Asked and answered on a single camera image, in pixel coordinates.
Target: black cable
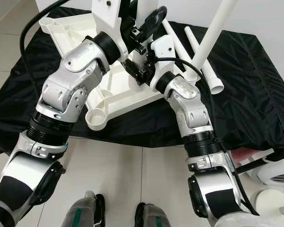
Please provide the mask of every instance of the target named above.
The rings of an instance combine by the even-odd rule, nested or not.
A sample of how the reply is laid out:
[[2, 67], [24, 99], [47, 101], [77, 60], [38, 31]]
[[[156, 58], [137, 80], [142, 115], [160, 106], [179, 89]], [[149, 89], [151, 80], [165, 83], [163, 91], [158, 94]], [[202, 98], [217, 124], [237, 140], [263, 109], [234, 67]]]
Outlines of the black cable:
[[244, 200], [241, 200], [241, 204], [244, 205], [247, 209], [249, 209], [247, 203]]
[[51, 4], [50, 6], [48, 6], [47, 8], [45, 8], [44, 10], [42, 10], [40, 13], [38, 13], [36, 16], [33, 17], [33, 19], [31, 19], [27, 25], [25, 25], [25, 27], [23, 28], [23, 31], [21, 32], [21, 36], [20, 36], [20, 52], [21, 52], [21, 57], [24, 63], [24, 66], [28, 72], [28, 75], [31, 79], [32, 85], [34, 87], [34, 91], [36, 93], [37, 99], [40, 96], [40, 90], [38, 88], [38, 85], [36, 83], [33, 71], [29, 65], [26, 53], [25, 53], [25, 46], [24, 46], [24, 40], [25, 40], [25, 36], [27, 34], [27, 32], [29, 31], [29, 29], [35, 24], [37, 23], [42, 17], [44, 17], [46, 14], [48, 14], [50, 11], [52, 11], [53, 9], [55, 9], [56, 7], [64, 4], [65, 2], [68, 2], [69, 0], [59, 0], [53, 4]]
[[[215, 109], [214, 109], [214, 105], [213, 105], [213, 98], [212, 98], [212, 94], [211, 94], [211, 91], [210, 91], [210, 87], [204, 77], [204, 75], [192, 64], [190, 64], [189, 62], [183, 60], [183, 59], [180, 59], [180, 58], [155, 58], [155, 61], [177, 61], [177, 62], [180, 62], [182, 64], [185, 64], [187, 65], [188, 67], [190, 67], [191, 69], [193, 69], [198, 75], [199, 77], [201, 77], [201, 79], [204, 81], [204, 84], [205, 84], [205, 87], [206, 87], [206, 90], [207, 90], [207, 94], [209, 96], [209, 99], [210, 99], [210, 108], [211, 108], [211, 123], [212, 123], [212, 127], [214, 130], [216, 130], [216, 124], [215, 124]], [[227, 153], [227, 150], [226, 148], [223, 146], [223, 144], [221, 143], [221, 141], [218, 139], [216, 133], [215, 133], [215, 136], [217, 138], [217, 142], [218, 144], [220, 145], [220, 147], [222, 148], [223, 152], [224, 153]], [[251, 211], [251, 213], [253, 215], [257, 215], [259, 216], [259, 214], [256, 212], [256, 210], [253, 208], [250, 200], [248, 199], [247, 195], [246, 195], [246, 192], [241, 184], [241, 180], [237, 174], [237, 171], [236, 169], [234, 168], [234, 172], [232, 173], [235, 177], [235, 180], [237, 182], [237, 185], [240, 189], [240, 192], [241, 192], [241, 195], [243, 197], [243, 199], [245, 200], [245, 204], [246, 204], [246, 207]]]

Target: white pipe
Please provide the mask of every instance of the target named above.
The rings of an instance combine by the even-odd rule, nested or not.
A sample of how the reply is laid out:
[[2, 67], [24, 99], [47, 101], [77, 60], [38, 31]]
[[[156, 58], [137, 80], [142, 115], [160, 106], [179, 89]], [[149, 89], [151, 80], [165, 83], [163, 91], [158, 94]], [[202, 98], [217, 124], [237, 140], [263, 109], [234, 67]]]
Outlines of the white pipe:
[[[191, 62], [191, 58], [188, 55], [187, 51], [185, 50], [185, 48], [183, 47], [183, 45], [181, 44], [179, 38], [177, 37], [176, 33], [174, 32], [174, 30], [172, 29], [171, 25], [169, 24], [169, 22], [164, 19], [162, 22], [167, 34], [172, 36], [173, 39], [173, 44], [174, 44], [174, 48], [176, 50], [176, 52], [178, 53], [179, 57], [185, 61]], [[191, 68], [189, 68], [188, 66], [184, 65], [186, 72], [185, 72], [185, 79], [188, 82], [196, 82], [197, 80], [199, 80], [199, 76], [197, 74], [194, 74], [193, 70]]]
[[237, 0], [223, 0], [211, 21], [211, 24], [195, 53], [191, 64], [196, 68], [201, 69], [208, 55], [210, 54], [214, 44], [216, 43], [220, 33], [222, 32], [224, 23], [233, 10]]
[[[191, 31], [190, 27], [185, 27], [185, 32], [187, 35], [187, 38], [189, 40], [189, 43], [194, 51], [194, 53], [196, 53], [198, 51], [199, 48], [199, 44], [197, 39], [195, 38], [193, 32]], [[206, 59], [203, 66], [201, 67], [203, 74], [206, 78], [206, 81], [210, 87], [210, 91], [211, 94], [215, 95], [218, 94], [220, 92], [222, 92], [222, 90], [224, 89], [224, 85], [222, 83], [222, 81], [217, 78], [213, 68], [211, 67], [210, 63], [208, 62], [208, 60]]]

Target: black fabric cover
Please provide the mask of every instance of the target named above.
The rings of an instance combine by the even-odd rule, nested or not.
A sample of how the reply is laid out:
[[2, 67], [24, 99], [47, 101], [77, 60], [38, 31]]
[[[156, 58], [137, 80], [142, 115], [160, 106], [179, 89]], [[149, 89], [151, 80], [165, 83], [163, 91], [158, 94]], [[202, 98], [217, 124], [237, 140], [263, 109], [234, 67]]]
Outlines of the black fabric cover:
[[[66, 17], [88, 11], [60, 7], [50, 17]], [[193, 57], [184, 24], [171, 22], [174, 31]], [[200, 42], [206, 28], [190, 26]], [[165, 34], [163, 27], [154, 35]], [[26, 49], [41, 88], [57, 70], [60, 56], [48, 34], [39, 29]], [[254, 35], [223, 31], [209, 55], [213, 69], [225, 89], [214, 95], [216, 132], [227, 149], [268, 149], [284, 146], [284, 81]], [[198, 83], [209, 113], [208, 98]], [[11, 70], [0, 90], [0, 152], [9, 153], [18, 135], [28, 126], [36, 99], [21, 60]], [[72, 136], [120, 144], [163, 147], [182, 144], [175, 114], [161, 99], [108, 121], [102, 131], [92, 131], [85, 122], [86, 108]]]

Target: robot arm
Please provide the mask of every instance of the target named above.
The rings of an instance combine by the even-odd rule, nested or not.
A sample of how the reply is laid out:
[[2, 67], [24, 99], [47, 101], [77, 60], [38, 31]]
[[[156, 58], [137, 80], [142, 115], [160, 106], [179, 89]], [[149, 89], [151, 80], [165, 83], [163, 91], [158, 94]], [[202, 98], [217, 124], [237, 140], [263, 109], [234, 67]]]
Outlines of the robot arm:
[[34, 206], [46, 202], [63, 173], [57, 161], [88, 93], [109, 70], [98, 37], [85, 39], [45, 81], [28, 130], [18, 142], [0, 179], [0, 227], [13, 227]]

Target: white plastic stand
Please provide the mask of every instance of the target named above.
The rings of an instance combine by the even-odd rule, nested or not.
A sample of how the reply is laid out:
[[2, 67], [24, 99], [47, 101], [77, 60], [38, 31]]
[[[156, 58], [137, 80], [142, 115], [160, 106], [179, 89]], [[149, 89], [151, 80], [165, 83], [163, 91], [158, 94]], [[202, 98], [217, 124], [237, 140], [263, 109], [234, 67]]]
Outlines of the white plastic stand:
[[255, 201], [255, 210], [284, 227], [284, 194], [272, 189], [260, 192]]
[[[96, 36], [96, 24], [92, 14], [53, 19], [44, 17], [39, 21], [42, 30], [51, 35], [61, 57], [77, 47], [84, 38]], [[90, 129], [102, 130], [107, 122], [117, 116], [144, 106], [163, 97], [146, 85], [129, 88], [131, 76], [119, 62], [111, 66], [98, 87], [88, 96], [88, 112], [85, 120]]]

